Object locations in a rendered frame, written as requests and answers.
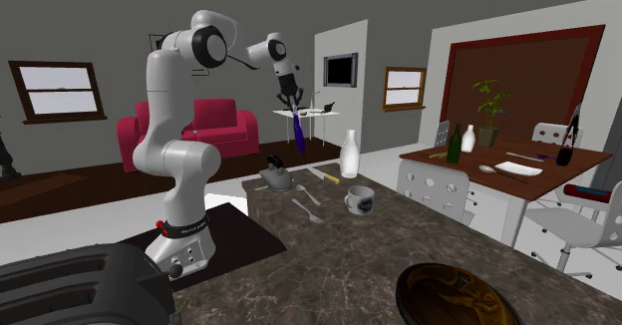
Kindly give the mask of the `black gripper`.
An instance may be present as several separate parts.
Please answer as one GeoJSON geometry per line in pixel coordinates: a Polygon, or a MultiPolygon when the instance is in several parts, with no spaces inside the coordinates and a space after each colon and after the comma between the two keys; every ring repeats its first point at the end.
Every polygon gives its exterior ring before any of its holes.
{"type": "Polygon", "coordinates": [[[276,98],[278,98],[279,101],[286,106],[286,108],[289,108],[289,101],[285,96],[294,96],[294,104],[297,108],[299,108],[304,89],[298,88],[295,75],[293,73],[279,75],[278,83],[280,93],[276,95],[276,98]]]}

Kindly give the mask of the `purple tall vase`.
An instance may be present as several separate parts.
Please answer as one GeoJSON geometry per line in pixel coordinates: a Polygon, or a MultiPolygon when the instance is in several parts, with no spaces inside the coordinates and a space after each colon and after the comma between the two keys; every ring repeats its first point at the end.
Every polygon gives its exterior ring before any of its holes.
{"type": "Polygon", "coordinates": [[[295,145],[296,149],[300,154],[305,153],[305,137],[303,133],[303,129],[300,123],[299,113],[297,111],[292,113],[293,115],[293,130],[295,136],[295,145]]]}

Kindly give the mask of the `red sofa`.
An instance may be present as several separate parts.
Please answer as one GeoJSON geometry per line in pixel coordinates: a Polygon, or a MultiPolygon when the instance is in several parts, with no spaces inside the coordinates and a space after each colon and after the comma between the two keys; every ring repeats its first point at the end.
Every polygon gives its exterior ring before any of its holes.
{"type": "MultiPolygon", "coordinates": [[[[223,159],[259,152],[258,125],[249,111],[237,110],[232,99],[201,99],[193,102],[194,118],[180,133],[183,141],[214,145],[223,159]]],[[[117,135],[125,172],[137,171],[133,153],[145,138],[150,122],[148,102],[136,103],[133,118],[121,118],[117,135]]]]}

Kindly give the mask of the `white ceramic bottle vase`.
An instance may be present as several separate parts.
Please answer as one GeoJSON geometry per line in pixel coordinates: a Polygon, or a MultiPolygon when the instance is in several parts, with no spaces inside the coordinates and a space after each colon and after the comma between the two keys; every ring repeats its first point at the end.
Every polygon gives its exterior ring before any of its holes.
{"type": "Polygon", "coordinates": [[[360,150],[356,142],[354,130],[348,130],[345,142],[340,151],[340,175],[343,178],[354,178],[358,175],[360,150]]]}

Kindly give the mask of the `small brown framed window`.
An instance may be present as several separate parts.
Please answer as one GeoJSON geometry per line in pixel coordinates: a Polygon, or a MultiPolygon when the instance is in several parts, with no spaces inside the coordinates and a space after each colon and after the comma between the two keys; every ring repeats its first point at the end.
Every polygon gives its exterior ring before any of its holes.
{"type": "Polygon", "coordinates": [[[426,68],[386,67],[382,111],[423,109],[426,74],[426,68]]]}

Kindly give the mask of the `silver fork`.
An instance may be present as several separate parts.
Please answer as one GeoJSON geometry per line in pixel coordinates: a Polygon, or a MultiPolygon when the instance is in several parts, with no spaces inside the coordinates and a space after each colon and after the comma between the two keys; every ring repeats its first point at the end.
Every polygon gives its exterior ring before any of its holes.
{"type": "Polygon", "coordinates": [[[294,204],[296,204],[298,207],[300,207],[301,209],[303,209],[305,212],[308,213],[308,217],[309,220],[314,222],[314,223],[324,223],[324,220],[320,217],[318,217],[317,215],[315,215],[313,212],[311,212],[308,208],[306,208],[299,200],[297,200],[296,198],[292,198],[292,202],[294,204]]]}

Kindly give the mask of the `dark robot stand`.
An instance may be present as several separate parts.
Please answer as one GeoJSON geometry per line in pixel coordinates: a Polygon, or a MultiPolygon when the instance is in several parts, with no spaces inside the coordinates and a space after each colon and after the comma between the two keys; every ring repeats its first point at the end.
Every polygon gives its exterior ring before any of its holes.
{"type": "Polygon", "coordinates": [[[207,266],[170,283],[173,292],[286,251],[285,245],[231,203],[206,211],[215,253],[207,266]]]}

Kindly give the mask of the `white perforated back chair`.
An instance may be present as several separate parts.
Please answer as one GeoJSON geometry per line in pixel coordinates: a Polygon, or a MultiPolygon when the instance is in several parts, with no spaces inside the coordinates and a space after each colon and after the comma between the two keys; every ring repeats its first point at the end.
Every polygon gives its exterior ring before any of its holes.
{"type": "Polygon", "coordinates": [[[468,187],[463,171],[410,160],[400,163],[398,193],[466,226],[474,218],[466,210],[468,187]]]}
{"type": "Polygon", "coordinates": [[[562,142],[565,142],[567,146],[574,143],[578,147],[583,136],[583,130],[579,128],[577,134],[573,131],[567,133],[566,130],[567,127],[565,125],[538,123],[534,127],[531,139],[534,142],[557,145],[561,145],[562,142]]]}

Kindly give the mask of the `brown dining table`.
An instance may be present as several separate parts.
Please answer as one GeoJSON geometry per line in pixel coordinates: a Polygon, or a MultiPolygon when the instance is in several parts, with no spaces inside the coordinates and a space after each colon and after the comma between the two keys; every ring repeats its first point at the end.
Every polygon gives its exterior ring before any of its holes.
{"type": "Polygon", "coordinates": [[[445,152],[447,147],[429,148],[402,154],[407,162],[426,163],[433,169],[440,167],[464,172],[470,181],[481,186],[505,193],[509,196],[509,206],[505,216],[500,241],[510,247],[516,239],[528,204],[541,198],[567,181],[592,169],[611,156],[607,153],[576,148],[567,166],[560,166],[553,160],[561,149],[557,144],[546,144],[532,140],[500,136],[490,147],[477,146],[470,153],[460,156],[457,163],[445,159],[434,159],[433,154],[445,152]],[[519,163],[541,170],[536,176],[519,176],[497,169],[486,173],[479,167],[488,165],[495,168],[504,162],[519,163]]]}

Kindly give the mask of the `dark brown wooden bowl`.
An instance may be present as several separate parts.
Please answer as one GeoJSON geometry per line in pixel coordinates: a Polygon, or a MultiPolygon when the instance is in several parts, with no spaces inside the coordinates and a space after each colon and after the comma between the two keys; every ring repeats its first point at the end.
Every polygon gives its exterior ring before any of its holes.
{"type": "Polygon", "coordinates": [[[524,325],[517,311],[473,273],[439,263],[405,269],[396,302],[406,325],[524,325]]]}

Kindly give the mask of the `black toaster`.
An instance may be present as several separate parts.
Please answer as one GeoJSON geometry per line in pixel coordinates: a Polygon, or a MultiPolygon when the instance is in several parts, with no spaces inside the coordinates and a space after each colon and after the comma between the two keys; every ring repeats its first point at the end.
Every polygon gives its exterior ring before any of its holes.
{"type": "Polygon", "coordinates": [[[0,325],[181,325],[181,315],[168,274],[110,243],[1,265],[0,325]]]}

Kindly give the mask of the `white swivel chair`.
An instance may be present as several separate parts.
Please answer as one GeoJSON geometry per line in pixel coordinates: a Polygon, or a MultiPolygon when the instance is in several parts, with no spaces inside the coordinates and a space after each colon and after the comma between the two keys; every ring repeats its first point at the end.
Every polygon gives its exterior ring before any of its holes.
{"type": "Polygon", "coordinates": [[[600,248],[622,250],[622,181],[612,191],[595,194],[594,189],[578,186],[578,196],[572,190],[564,189],[561,194],[571,204],[593,206],[594,214],[588,218],[579,212],[561,207],[529,209],[525,217],[565,242],[560,250],[556,269],[563,272],[573,248],[592,249],[615,263],[622,271],[622,263],[600,251],[600,248]]]}

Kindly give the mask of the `black wall screen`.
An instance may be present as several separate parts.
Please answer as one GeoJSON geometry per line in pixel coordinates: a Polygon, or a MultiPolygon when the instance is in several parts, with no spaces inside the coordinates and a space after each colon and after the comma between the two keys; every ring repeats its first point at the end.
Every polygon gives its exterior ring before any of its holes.
{"type": "Polygon", "coordinates": [[[356,88],[357,82],[357,53],[329,56],[324,58],[324,87],[356,88]]]}

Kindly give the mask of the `yellow handled knife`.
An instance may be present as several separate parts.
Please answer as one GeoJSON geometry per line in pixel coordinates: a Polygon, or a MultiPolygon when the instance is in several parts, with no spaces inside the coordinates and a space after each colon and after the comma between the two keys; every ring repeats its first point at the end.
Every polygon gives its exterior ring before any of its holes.
{"type": "Polygon", "coordinates": [[[340,179],[338,179],[337,177],[328,174],[324,171],[321,171],[315,167],[308,167],[308,170],[313,173],[314,175],[316,175],[317,177],[319,177],[322,180],[330,180],[335,184],[339,184],[340,183],[340,179]]]}

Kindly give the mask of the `red framed brown wall board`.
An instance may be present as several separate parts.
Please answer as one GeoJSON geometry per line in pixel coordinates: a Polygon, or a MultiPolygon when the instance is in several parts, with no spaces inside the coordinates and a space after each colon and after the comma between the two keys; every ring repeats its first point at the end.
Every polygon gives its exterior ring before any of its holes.
{"type": "Polygon", "coordinates": [[[502,138],[529,140],[538,123],[568,124],[604,31],[595,25],[451,44],[440,120],[479,130],[486,120],[478,107],[507,92],[492,121],[502,138]],[[488,95],[472,86],[485,80],[488,95]]]}

